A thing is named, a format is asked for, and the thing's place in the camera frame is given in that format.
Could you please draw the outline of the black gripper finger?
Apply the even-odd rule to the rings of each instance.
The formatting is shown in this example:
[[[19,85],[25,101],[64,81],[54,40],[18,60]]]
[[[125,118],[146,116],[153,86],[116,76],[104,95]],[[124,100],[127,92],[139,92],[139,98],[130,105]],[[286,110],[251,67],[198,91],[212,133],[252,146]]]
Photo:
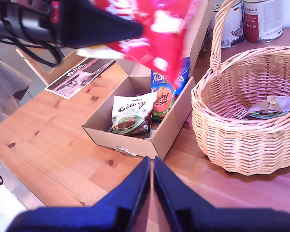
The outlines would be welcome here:
[[[213,232],[215,207],[189,188],[159,158],[154,159],[154,190],[173,232]]]
[[[55,43],[64,47],[90,47],[143,34],[141,24],[95,7],[88,0],[53,0],[51,8]]]
[[[145,157],[132,172],[94,206],[94,232],[130,232],[150,190],[150,158]]]

